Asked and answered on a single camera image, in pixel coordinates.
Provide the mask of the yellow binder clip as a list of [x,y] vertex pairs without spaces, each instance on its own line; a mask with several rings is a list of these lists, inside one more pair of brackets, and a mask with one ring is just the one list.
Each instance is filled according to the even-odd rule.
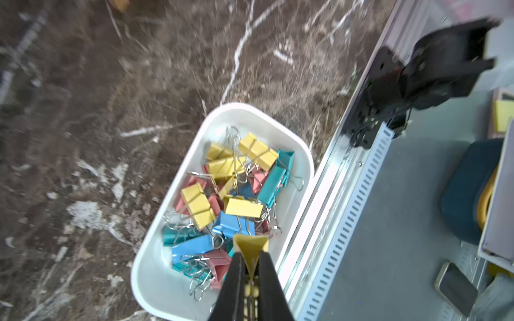
[[269,238],[266,235],[236,234],[233,242],[234,252],[242,255],[249,276],[254,278],[261,251],[269,252]]
[[271,170],[278,159],[278,152],[258,140],[252,133],[248,133],[240,140],[238,150],[266,172]]

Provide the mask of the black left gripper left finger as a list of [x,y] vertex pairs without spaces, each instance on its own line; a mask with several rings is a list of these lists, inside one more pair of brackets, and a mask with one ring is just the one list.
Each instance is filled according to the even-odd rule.
[[245,284],[246,263],[241,253],[235,253],[218,300],[208,320],[243,320]]

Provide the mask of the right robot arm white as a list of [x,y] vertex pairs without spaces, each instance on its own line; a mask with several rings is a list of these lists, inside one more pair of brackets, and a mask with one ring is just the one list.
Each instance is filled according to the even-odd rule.
[[487,32],[498,22],[484,18],[439,29],[400,60],[382,41],[373,53],[315,175],[313,191],[287,258],[285,292],[296,320],[318,320],[394,137],[413,109],[435,107],[469,95],[480,74],[494,66],[485,58]]

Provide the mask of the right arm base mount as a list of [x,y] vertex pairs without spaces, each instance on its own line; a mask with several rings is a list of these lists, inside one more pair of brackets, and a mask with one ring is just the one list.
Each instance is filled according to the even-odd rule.
[[384,46],[378,50],[343,126],[352,147],[371,148],[382,124],[393,130],[395,138],[406,128],[403,69],[404,64],[391,49]]

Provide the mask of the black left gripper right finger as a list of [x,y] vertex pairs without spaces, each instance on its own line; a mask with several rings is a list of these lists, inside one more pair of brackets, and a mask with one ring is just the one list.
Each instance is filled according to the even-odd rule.
[[264,251],[258,258],[258,287],[258,320],[294,321],[272,258]]

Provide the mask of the blue binder clip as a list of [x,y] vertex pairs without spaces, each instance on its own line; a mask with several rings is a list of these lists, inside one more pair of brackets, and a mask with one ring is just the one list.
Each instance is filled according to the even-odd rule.
[[223,211],[217,216],[211,230],[224,238],[233,238],[236,234],[256,235],[253,221],[245,217],[228,215]]
[[214,242],[210,235],[202,235],[171,247],[173,265],[181,263],[192,256],[205,254],[214,250]]

